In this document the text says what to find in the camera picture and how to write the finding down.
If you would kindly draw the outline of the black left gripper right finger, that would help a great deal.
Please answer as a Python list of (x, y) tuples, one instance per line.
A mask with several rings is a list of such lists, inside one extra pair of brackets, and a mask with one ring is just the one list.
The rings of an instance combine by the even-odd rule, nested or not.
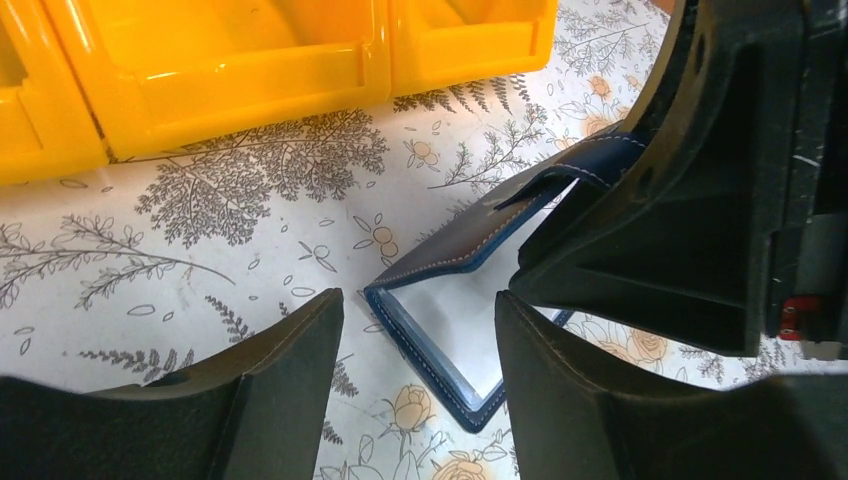
[(555, 326), (508, 291), (496, 337), (525, 479), (843, 479), (847, 379), (777, 375), (710, 390)]

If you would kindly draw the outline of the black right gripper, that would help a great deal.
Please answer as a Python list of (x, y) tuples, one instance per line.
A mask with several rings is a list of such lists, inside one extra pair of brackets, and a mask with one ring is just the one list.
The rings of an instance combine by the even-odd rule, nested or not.
[(765, 200), (785, 185), (790, 133), (766, 331), (806, 359), (846, 359), (847, 174), (832, 131), (846, 41), (844, 1), (677, 2), (622, 125), (645, 150), (593, 205), (556, 208), (521, 247), (510, 290), (756, 355)]

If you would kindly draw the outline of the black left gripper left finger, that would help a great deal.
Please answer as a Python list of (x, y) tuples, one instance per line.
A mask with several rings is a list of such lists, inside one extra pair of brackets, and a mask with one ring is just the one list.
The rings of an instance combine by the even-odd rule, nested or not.
[(146, 386), (77, 394), (1, 381), (5, 479), (309, 479), (344, 321), (321, 292)]

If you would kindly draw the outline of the blue leather card holder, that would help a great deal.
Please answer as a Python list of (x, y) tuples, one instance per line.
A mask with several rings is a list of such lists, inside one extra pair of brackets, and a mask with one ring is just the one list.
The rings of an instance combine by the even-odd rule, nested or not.
[(481, 431), (505, 400), (494, 307), (519, 247), (549, 208), (577, 205), (583, 188), (611, 189), (646, 146), (614, 128), (579, 141), (500, 183), (365, 287), (377, 320), (465, 431)]

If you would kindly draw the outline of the floral table mat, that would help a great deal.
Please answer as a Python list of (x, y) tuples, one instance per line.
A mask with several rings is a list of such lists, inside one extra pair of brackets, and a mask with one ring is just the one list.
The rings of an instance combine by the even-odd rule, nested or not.
[[(536, 71), (255, 126), (76, 174), (1, 183), (1, 381), (77, 394), (146, 386), (281, 321), (321, 292), (344, 321), (309, 479), (525, 479), (507, 395), (465, 431), (363, 291), (483, 195), (623, 122), (679, 1), (556, 1)], [(660, 376), (730, 390), (777, 375), (843, 375), (766, 331), (773, 236), (755, 274), (764, 323), (732, 357), (564, 307), (555, 326)]]

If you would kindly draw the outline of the yellow plastic bin right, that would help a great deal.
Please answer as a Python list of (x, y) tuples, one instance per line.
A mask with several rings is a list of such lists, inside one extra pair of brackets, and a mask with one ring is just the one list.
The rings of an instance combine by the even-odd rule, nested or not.
[(389, 1), (391, 95), (536, 71), (551, 55), (553, 0)]

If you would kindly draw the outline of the yellow plastic bin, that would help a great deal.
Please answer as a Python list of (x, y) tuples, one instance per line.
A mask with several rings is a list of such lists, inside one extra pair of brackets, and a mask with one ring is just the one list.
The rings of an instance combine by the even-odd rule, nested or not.
[(1, 3), (1, 183), (66, 176), (109, 163), (40, 1)]
[(119, 156), (360, 108), (390, 93), (383, 1), (48, 1)]
[(551, 55), (553, 0), (389, 1), (391, 95), (536, 71)]

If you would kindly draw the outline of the yellow plastic bin middle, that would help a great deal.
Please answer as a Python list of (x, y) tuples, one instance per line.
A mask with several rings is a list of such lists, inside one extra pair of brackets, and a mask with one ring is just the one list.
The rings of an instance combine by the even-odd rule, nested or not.
[(390, 93), (383, 1), (48, 1), (119, 156), (360, 108)]

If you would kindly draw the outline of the yellow plastic bin left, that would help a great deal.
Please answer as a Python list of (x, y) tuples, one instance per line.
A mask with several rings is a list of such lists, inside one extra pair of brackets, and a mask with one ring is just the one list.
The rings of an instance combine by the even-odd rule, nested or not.
[(1, 183), (66, 176), (109, 163), (40, 1), (1, 3)]

